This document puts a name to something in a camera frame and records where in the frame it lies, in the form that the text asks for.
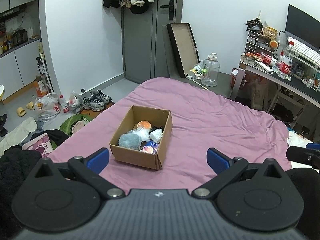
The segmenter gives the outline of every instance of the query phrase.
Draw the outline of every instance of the white logo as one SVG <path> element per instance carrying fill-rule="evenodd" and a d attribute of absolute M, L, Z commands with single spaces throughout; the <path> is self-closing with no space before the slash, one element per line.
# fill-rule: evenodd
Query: white logo
<path fill-rule="evenodd" d="M 164 195 L 164 193 L 161 192 L 161 191 L 158 191 L 158 192 L 155 193 L 156 197 L 162 197 L 163 195 Z"/>

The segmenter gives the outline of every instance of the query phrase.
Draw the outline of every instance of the black door handle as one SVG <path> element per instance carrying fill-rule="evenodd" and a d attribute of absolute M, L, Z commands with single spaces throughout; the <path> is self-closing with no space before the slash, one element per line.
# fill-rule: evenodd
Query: black door handle
<path fill-rule="evenodd" d="M 168 5 L 160 5 L 160 8 L 169 8 L 169 20 L 173 21 L 174 16 L 174 0 L 170 0 Z"/>

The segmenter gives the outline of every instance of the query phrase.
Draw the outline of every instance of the gray plush ball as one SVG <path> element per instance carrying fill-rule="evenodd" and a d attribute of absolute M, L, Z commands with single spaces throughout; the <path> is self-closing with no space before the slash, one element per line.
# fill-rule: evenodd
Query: gray plush ball
<path fill-rule="evenodd" d="M 120 136 L 119 146 L 123 148 L 128 148 L 132 150 L 140 150 L 141 138 L 135 133 L 125 133 Z"/>

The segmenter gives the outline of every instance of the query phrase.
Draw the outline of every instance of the black disc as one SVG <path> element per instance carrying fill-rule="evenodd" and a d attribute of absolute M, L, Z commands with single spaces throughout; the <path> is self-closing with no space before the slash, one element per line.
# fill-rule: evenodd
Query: black disc
<path fill-rule="evenodd" d="M 298 223 L 303 201 L 277 178 L 241 181 L 225 187 L 217 197 L 221 213 L 238 226 L 255 231 L 283 230 Z"/>
<path fill-rule="evenodd" d="M 96 214 L 100 196 L 92 187 L 78 181 L 62 179 L 57 184 L 44 179 L 34 190 L 21 188 L 12 203 L 12 211 L 23 225 L 36 231 L 63 232 Z"/>

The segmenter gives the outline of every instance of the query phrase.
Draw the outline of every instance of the bed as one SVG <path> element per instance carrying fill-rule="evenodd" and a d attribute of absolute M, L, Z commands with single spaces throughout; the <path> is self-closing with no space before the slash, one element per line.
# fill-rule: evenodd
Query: bed
<path fill-rule="evenodd" d="M 139 85 L 49 157 L 54 162 L 66 162 L 76 155 L 87 157 L 101 147 L 109 148 L 113 133 L 132 105 L 171 110 L 173 128 L 161 171 L 116 162 L 110 154 L 109 164 L 100 176 L 126 193 L 131 188 L 186 188 L 191 192 L 216 176 L 206 162 L 210 147 L 253 163 L 272 157 L 284 170 L 291 168 L 285 156 L 289 133 L 282 122 L 211 91 L 168 78 L 155 78 Z"/>

